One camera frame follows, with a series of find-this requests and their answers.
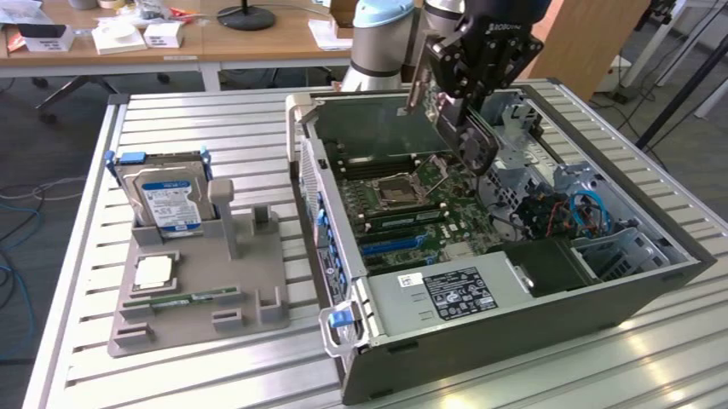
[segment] desk lamp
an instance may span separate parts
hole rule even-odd
[[[219,10],[218,21],[219,24],[235,30],[253,32],[275,24],[275,14],[266,9],[249,6],[249,0],[242,0],[241,7]]]

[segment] black stand pole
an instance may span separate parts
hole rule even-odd
[[[683,86],[683,89],[679,91],[679,93],[675,95],[675,98],[672,98],[671,103],[664,108],[663,112],[660,113],[660,116],[655,120],[655,122],[650,125],[648,130],[635,143],[635,146],[639,149],[643,149],[650,141],[652,141],[652,138],[656,137],[658,131],[660,131],[662,127],[664,127],[666,123],[671,119],[672,115],[686,102],[687,98],[694,93],[695,89],[708,76],[710,72],[716,67],[720,60],[724,58],[726,53],[728,53],[728,35],[726,35],[724,39],[722,40],[720,44],[718,45],[716,49],[711,53],[708,59],[706,62],[703,62],[702,67],[695,72],[695,75],[691,77],[691,79],[687,81],[686,85]]]
[[[235,30],[253,32],[275,24],[275,14],[266,9],[249,6],[249,0],[242,0],[241,7],[219,10],[218,21],[219,24]]]

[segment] lamp base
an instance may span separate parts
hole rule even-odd
[[[234,30],[243,30],[253,32],[255,30],[263,30],[275,24],[275,14],[259,7],[249,7],[249,13],[243,14],[241,7],[229,7],[219,10],[218,14],[226,14],[218,17],[219,24]]]

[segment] blue pcie slot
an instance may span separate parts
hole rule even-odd
[[[412,239],[402,239],[390,241],[386,243],[378,243],[376,245],[364,245],[362,246],[362,256],[370,256],[373,254],[389,253],[390,251],[398,250],[412,250],[420,248],[422,243],[425,243],[426,234],[422,234]]]

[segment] floor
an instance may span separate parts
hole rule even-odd
[[[655,28],[648,26],[644,32],[632,35],[624,50],[628,60],[636,59],[652,32],[655,32]],[[674,44],[678,44],[678,40],[668,38],[654,61],[651,61],[652,65],[660,60],[663,54],[674,49]],[[655,102],[647,101],[632,118],[632,124],[637,131],[641,132],[647,129],[706,56],[704,50],[695,50],[671,83],[655,90]],[[265,87],[271,74],[271,70],[230,72],[225,89]],[[696,90],[671,124],[694,109],[695,104],[718,87],[727,75],[728,65],[722,64]],[[655,76],[648,78],[647,84],[651,84],[650,79],[655,79]],[[122,92],[130,94],[203,90],[199,74],[193,72],[173,73],[171,78],[173,82],[167,85],[161,84],[155,76],[150,74],[114,77],[110,78],[110,82]],[[6,147],[0,150],[0,187],[15,184],[35,185],[55,181],[62,177],[83,176],[88,170],[107,94],[92,84],[84,86],[70,99],[52,109],[59,118],[55,125],[40,124],[34,110],[34,105],[50,94],[50,90],[56,89],[67,79],[48,78],[50,88],[38,89],[27,78],[20,78],[15,81],[12,88],[0,94],[0,124],[4,127],[2,135]],[[324,84],[325,75],[317,70],[286,69],[281,70],[275,84],[280,87],[304,86],[308,80],[310,85]],[[8,80],[0,80],[0,89],[7,84]],[[611,103],[601,95],[595,97],[595,101],[603,105]],[[708,120],[700,120],[691,116],[656,149],[674,176],[723,218],[728,217],[728,179],[723,177],[728,173],[728,161],[724,160],[724,155],[728,153],[728,138],[726,138],[728,116],[724,115],[724,104],[726,100],[723,104],[716,106]],[[627,106],[617,105],[617,107],[629,113],[635,105],[633,101]],[[616,126],[623,123],[624,120],[617,109],[601,109],[600,113]],[[623,131],[625,135],[636,139],[636,135],[629,130],[624,129]],[[80,183],[63,185],[48,191],[48,197],[63,196],[80,189]],[[0,190],[0,194],[14,195],[26,191],[7,189]],[[36,203],[30,199],[14,201],[12,205],[35,207]],[[32,369],[24,359],[34,358],[40,342],[78,203],[78,199],[47,201],[43,205],[40,231],[23,245],[10,251],[12,265],[26,279],[32,297],[38,330],[27,347],[12,356],[14,359],[20,360],[11,361],[18,365],[8,365],[8,361],[4,363],[0,361],[2,408],[14,409],[22,405]],[[7,231],[18,220],[19,216],[15,212],[0,210],[0,232]],[[4,299],[7,290],[8,286],[0,287],[0,300]],[[0,359],[4,358],[2,356],[4,351],[10,350],[18,342],[24,341],[27,322],[23,298],[16,291],[8,306],[0,311],[0,328],[3,328],[0,331]]]

